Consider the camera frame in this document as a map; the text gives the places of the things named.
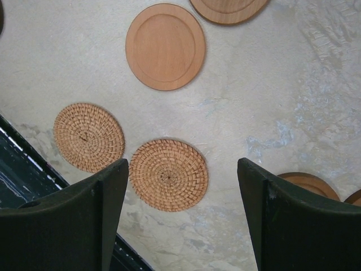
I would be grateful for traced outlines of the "light wood coaster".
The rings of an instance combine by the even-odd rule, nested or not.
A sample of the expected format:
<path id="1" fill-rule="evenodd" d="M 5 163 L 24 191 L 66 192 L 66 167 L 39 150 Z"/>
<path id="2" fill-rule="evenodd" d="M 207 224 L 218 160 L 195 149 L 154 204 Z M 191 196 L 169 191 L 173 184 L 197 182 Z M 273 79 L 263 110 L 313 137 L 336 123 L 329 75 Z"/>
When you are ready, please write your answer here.
<path id="1" fill-rule="evenodd" d="M 218 25 L 238 25 L 258 16 L 268 0 L 190 0 L 194 10 L 206 21 Z"/>
<path id="2" fill-rule="evenodd" d="M 150 88 L 171 91 L 192 81 L 206 54 L 204 32 L 185 8 L 158 3 L 132 21 L 126 58 L 135 77 Z"/>

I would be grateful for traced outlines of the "dark walnut coaster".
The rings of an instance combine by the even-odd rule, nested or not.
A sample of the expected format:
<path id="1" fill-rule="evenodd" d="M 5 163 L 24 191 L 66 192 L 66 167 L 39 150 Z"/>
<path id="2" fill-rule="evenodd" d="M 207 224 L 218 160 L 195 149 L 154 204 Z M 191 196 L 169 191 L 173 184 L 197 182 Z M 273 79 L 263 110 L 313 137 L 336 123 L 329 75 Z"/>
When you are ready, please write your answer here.
<path id="1" fill-rule="evenodd" d="M 2 2 L 0 1 L 0 35 L 2 33 L 3 27 L 4 27 L 4 11 L 3 11 Z"/>

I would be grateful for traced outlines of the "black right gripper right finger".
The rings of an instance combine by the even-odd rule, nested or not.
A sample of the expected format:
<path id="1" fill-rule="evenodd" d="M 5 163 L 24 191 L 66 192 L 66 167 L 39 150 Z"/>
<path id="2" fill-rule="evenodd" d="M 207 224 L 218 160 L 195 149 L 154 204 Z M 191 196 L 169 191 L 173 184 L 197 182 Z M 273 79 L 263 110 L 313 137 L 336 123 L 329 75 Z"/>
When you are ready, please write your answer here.
<path id="1" fill-rule="evenodd" d="M 298 187 L 247 158 L 237 176 L 258 270 L 360 270 L 360 207 Z"/>

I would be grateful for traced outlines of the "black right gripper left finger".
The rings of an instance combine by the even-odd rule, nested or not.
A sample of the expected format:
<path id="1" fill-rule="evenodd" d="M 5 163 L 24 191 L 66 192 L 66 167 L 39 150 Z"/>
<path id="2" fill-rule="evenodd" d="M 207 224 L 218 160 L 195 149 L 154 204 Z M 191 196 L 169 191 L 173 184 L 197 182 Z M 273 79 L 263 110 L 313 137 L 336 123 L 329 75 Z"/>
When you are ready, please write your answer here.
<path id="1" fill-rule="evenodd" d="M 2 270 L 108 270 L 129 176 L 120 159 L 19 208 L 1 210 Z"/>

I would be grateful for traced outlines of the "ringed brown wood coaster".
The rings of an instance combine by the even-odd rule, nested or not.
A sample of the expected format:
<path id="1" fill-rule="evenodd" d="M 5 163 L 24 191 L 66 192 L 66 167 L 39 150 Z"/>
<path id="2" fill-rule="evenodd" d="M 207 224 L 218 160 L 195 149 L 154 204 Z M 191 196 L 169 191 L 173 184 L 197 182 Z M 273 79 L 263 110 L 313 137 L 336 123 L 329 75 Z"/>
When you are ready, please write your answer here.
<path id="1" fill-rule="evenodd" d="M 332 189 L 332 187 L 315 175 L 302 172 L 289 172 L 279 174 L 278 177 L 287 180 L 312 193 L 324 196 L 329 199 L 340 201 L 339 196 Z"/>

